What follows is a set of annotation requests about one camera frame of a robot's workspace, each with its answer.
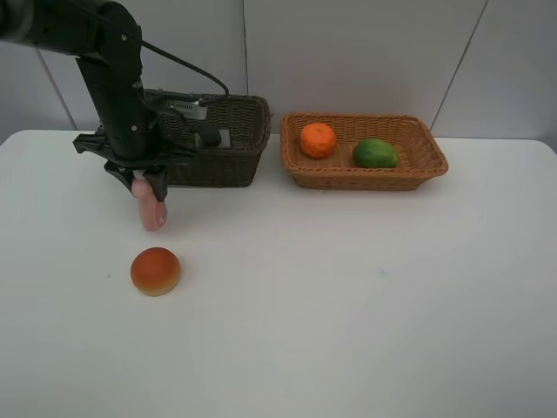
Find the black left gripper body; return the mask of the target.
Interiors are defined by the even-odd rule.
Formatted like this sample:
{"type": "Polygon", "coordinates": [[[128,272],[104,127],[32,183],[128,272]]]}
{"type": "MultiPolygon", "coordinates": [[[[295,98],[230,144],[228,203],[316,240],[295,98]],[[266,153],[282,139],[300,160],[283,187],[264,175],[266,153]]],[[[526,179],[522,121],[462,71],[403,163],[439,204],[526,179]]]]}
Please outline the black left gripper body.
{"type": "Polygon", "coordinates": [[[158,114],[139,82],[90,84],[88,91],[102,131],[78,135],[73,141],[77,152],[92,152],[124,169],[187,165],[195,157],[193,149],[161,133],[158,114]]]}

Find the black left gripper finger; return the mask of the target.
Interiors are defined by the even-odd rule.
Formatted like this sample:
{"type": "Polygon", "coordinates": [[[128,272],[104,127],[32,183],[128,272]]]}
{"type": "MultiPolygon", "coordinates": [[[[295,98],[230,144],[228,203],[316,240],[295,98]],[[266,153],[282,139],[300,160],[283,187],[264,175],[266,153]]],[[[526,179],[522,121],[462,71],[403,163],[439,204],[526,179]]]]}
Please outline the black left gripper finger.
{"type": "Polygon", "coordinates": [[[129,192],[132,192],[132,183],[135,179],[132,169],[119,165],[104,165],[104,170],[122,183],[129,192]]]}
{"type": "Polygon", "coordinates": [[[145,179],[158,202],[164,202],[168,192],[168,177],[166,167],[151,167],[145,171],[145,179]]]}

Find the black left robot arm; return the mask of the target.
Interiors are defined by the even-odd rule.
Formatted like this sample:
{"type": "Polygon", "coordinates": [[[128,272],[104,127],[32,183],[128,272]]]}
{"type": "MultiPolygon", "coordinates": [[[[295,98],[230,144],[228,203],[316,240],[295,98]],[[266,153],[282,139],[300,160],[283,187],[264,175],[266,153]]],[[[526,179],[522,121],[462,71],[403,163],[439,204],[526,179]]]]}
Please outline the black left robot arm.
{"type": "Polygon", "coordinates": [[[104,169],[127,188],[145,175],[157,201],[167,195],[167,170],[188,164],[194,150],[160,126],[162,109],[148,103],[141,80],[142,34],[112,1],[3,1],[1,39],[76,59],[101,131],[80,134],[77,152],[104,158],[104,169]]]}

